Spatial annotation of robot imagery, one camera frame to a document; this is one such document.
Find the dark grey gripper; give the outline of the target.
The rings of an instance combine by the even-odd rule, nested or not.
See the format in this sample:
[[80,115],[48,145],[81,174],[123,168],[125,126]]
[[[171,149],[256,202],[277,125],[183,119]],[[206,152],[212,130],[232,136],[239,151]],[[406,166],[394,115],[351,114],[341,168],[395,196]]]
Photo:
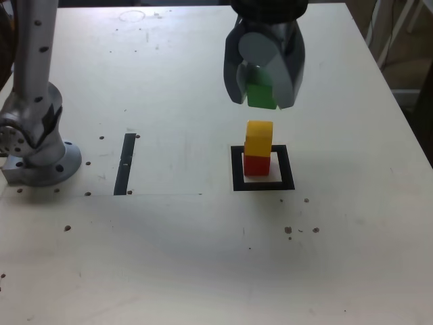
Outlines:
[[223,78],[232,102],[256,108],[294,105],[302,84],[305,47],[296,21],[240,20],[225,41]]

